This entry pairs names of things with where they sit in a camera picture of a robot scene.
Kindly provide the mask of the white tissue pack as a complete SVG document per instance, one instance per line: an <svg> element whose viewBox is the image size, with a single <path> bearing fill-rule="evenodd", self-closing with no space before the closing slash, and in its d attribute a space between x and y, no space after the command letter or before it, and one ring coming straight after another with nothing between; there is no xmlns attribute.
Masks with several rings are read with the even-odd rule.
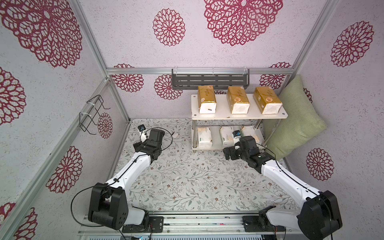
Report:
<svg viewBox="0 0 384 240"><path fill-rule="evenodd" d="M224 147L231 147L234 145L234 128L232 126L222 126L219 129L222 145Z"/></svg>
<svg viewBox="0 0 384 240"><path fill-rule="evenodd" d="M255 139L256 143L261 144L261 140L258 137L257 131L253 126L242 126L241 132L243 137L251 136Z"/></svg>
<svg viewBox="0 0 384 240"><path fill-rule="evenodd" d="M199 127L198 130L198 147L210 148L213 146L212 132L210 127Z"/></svg>

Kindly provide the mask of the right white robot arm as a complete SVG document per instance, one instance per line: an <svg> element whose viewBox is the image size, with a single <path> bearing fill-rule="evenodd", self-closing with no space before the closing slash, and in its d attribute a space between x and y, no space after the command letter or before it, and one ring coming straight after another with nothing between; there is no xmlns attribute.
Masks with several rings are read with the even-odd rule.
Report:
<svg viewBox="0 0 384 240"><path fill-rule="evenodd" d="M295 210L278 210L268 206L258 212L256 219L243 218L245 230L256 226L262 231L278 228L301 231L309 240L332 237L342 228L342 216L337 197L330 191L320 191L308 185L278 163L276 155L258 144L252 136L240 137L232 147L225 147L226 160L244 160L249 167L280 186L299 207Z"/></svg>

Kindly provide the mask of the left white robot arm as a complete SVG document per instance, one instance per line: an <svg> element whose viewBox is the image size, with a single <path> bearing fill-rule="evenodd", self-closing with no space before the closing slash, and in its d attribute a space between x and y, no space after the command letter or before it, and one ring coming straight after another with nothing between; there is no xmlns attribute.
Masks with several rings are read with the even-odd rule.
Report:
<svg viewBox="0 0 384 240"><path fill-rule="evenodd" d="M114 177L92 187L88 214L90 222L114 230L121 230L125 225L140 230L149 229L149 213L130 207L127 191L162 153L164 135L162 129L150 130L146 140L134 144L135 152L131 160Z"/></svg>

